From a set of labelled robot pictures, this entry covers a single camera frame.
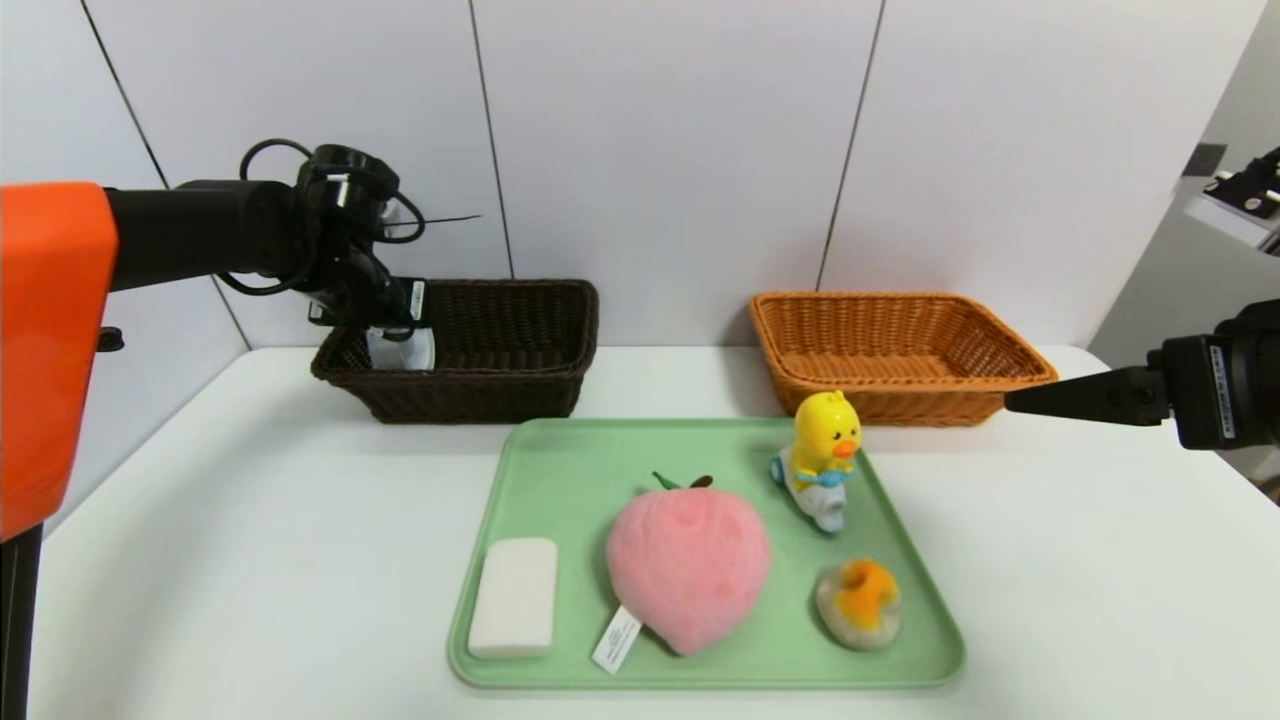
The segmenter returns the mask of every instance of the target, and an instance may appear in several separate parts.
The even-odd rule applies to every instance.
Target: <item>green leaf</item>
[[[653,477],[658,478],[658,482],[662,483],[662,487],[664,487],[667,489],[681,489],[681,487],[677,486],[676,483],[673,483],[673,482],[668,480],[667,478],[663,478],[662,475],[659,475],[657,470],[654,470]]]

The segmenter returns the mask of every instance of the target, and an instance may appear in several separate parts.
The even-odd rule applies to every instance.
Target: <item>plush peach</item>
[[[716,644],[746,620],[771,559],[751,503],[709,487],[631,501],[607,556],[618,600],[680,655]]]

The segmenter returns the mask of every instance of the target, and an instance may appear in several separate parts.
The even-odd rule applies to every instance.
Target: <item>black cable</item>
[[[241,159],[239,178],[242,181],[247,181],[248,179],[248,168],[253,163],[253,158],[256,158],[257,154],[261,152],[262,150],[266,150],[268,147],[276,147],[276,146],[292,147],[292,149],[297,150],[298,152],[302,152],[303,155],[306,155],[307,160],[311,160],[311,158],[312,158],[311,150],[308,150],[305,145],[302,145],[300,142],[294,142],[294,141],[292,141],[292,140],[289,140],[287,137],[273,137],[273,138],[264,140],[261,142],[255,143],[252,147],[250,147],[244,152],[244,156]],[[310,168],[310,172],[311,172],[312,181],[325,179],[330,174],[358,176],[358,177],[362,177],[365,181],[367,181],[374,187],[379,187],[379,186],[383,187],[384,192],[387,190],[390,190],[390,188],[387,188],[384,184],[381,184],[381,182],[383,182],[381,178],[379,178],[378,176],[375,176],[374,173],[371,173],[371,172],[369,172],[369,170],[366,170],[364,168],[356,168],[356,167],[352,167],[352,165],[329,165],[329,164],[325,164],[325,165],[312,165]],[[307,188],[311,187],[310,182],[306,183],[306,184],[307,184]],[[303,188],[303,187],[296,188],[296,191],[298,191],[300,193],[302,191],[305,191],[305,190],[306,188]],[[404,237],[387,237],[385,234],[375,236],[374,237],[374,242],[385,242],[388,245],[404,245],[404,243],[413,242],[415,240],[422,237],[422,234],[426,233],[426,225],[430,224],[430,223],[454,223],[454,222],[458,222],[458,220],[471,220],[471,219],[475,219],[475,218],[480,217],[480,215],[467,215],[465,218],[442,218],[442,219],[438,219],[438,220],[428,220],[422,215],[422,211],[419,210],[417,205],[415,205],[412,200],[410,200],[408,197],[406,197],[404,193],[401,192],[398,188],[390,190],[390,196],[394,200],[398,200],[399,204],[403,205],[406,209],[408,209],[408,211],[413,215],[413,219],[411,222],[407,222],[407,223],[389,223],[389,224],[393,224],[393,225],[410,225],[410,224],[412,224],[412,225],[417,225],[417,228],[412,233],[410,233],[410,234],[407,234]],[[305,204],[305,202],[302,202],[305,200],[307,200],[307,199],[300,199],[300,205]],[[308,214],[308,210],[310,209],[303,209],[301,211],[303,222],[307,222],[311,218],[311,215]],[[319,228],[312,228],[312,227],[303,228],[303,234],[306,236],[306,246],[307,246],[306,260],[303,261],[302,268],[298,269],[297,273],[293,273],[292,275],[289,275],[288,278],[280,281],[276,284],[273,284],[273,286],[269,286],[269,287],[252,287],[252,286],[247,286],[247,284],[242,283],[241,281],[236,279],[236,277],[232,275],[230,273],[218,273],[218,279],[220,279],[224,283],[227,283],[236,292],[239,292],[239,293],[243,293],[243,295],[252,295],[252,296],[256,296],[256,297],[261,297],[261,296],[266,296],[266,295],[276,295],[276,293],[284,292],[287,290],[293,290],[294,287],[297,287],[298,284],[301,284],[302,281],[305,281],[311,274],[312,268],[315,268],[316,259],[319,256],[319,238],[317,238],[319,232],[320,232]]]
[[[255,143],[244,152],[244,158],[241,159],[241,179],[248,179],[250,163],[253,161],[253,158],[256,158],[259,152],[266,150],[268,147],[275,147],[279,145],[283,145],[284,147],[292,147],[298,152],[306,155],[308,160],[311,159],[311,151],[307,150],[307,147],[301,142],[294,142],[287,137],[271,137],[264,140],[262,142]]]
[[[248,179],[248,167],[250,167],[250,164],[253,163],[253,158],[256,158],[259,152],[266,150],[268,147],[275,147],[275,146],[292,147],[292,149],[297,150],[298,152],[302,152],[303,155],[306,155],[308,160],[311,159],[311,151],[307,150],[307,147],[305,145],[302,145],[300,142],[294,142],[294,141],[292,141],[292,140],[289,140],[287,137],[271,137],[271,138],[264,140],[261,142],[253,143],[253,146],[250,147],[244,152],[244,156],[241,158],[239,178],[242,181],[247,181]],[[220,279],[224,283],[227,283],[227,286],[230,287],[232,290],[234,290],[236,292],[239,292],[242,295],[251,295],[253,297],[265,297],[268,295],[279,295],[279,293],[282,293],[282,292],[284,292],[287,290],[293,290],[294,287],[297,287],[298,284],[301,284],[302,281],[307,279],[307,275],[311,274],[311,269],[316,264],[316,255],[319,255],[319,249],[316,247],[317,243],[316,243],[316,241],[315,241],[314,237],[311,237],[308,240],[310,240],[310,242],[307,242],[307,256],[306,256],[306,260],[303,260],[303,263],[302,263],[302,268],[300,268],[298,272],[293,273],[292,275],[289,275],[288,278],[280,281],[276,284],[268,286],[268,287],[253,287],[253,286],[248,286],[248,284],[244,284],[244,283],[239,282],[230,273],[218,273],[218,279]]]
[[[474,220],[476,218],[483,218],[484,215],[465,215],[462,218],[436,218],[434,220],[426,220],[426,224],[433,225],[435,223],[457,223],[460,220]],[[404,220],[402,223],[383,223],[384,228],[394,228],[397,225],[416,225],[417,220]]]

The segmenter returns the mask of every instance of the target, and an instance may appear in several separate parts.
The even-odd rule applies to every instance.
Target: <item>green tray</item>
[[[847,482],[845,530],[826,536],[769,479],[769,460],[792,439],[786,419],[534,420],[511,433],[462,598],[449,661],[486,688],[910,688],[946,683],[964,666],[964,639],[911,547],[870,462]],[[680,657],[645,629],[617,675],[591,651],[617,610],[604,562],[613,519],[639,493],[660,491],[658,470],[687,486],[712,475],[748,498],[769,532],[773,565],[754,614],[719,644]],[[550,655],[477,660],[467,652],[484,551],[503,538],[545,537],[559,548]],[[827,569],[872,557],[902,589],[902,630],[878,652],[835,643],[813,605]]]

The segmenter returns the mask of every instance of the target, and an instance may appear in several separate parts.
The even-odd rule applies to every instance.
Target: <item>white tag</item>
[[[351,188],[351,174],[349,173],[334,173],[325,176],[329,182],[335,182],[338,184],[338,200],[335,201],[339,208],[347,206],[347,190]]]
[[[1222,423],[1222,437],[1235,439],[1235,409],[1231,407],[1231,391],[1226,387],[1226,357],[1222,348],[1208,346],[1208,357],[1213,366],[1213,386],[1217,389],[1217,416]]]
[[[640,628],[644,628],[644,624],[636,620],[626,607],[620,606],[609,626],[604,629],[600,644],[595,646],[591,660],[600,667],[604,667],[604,671],[609,675],[617,675],[618,667],[626,660],[627,652],[631,651],[631,643],[640,634]]]
[[[422,295],[426,292],[426,282],[413,281],[413,292],[408,301],[408,313],[415,320],[422,319]]]

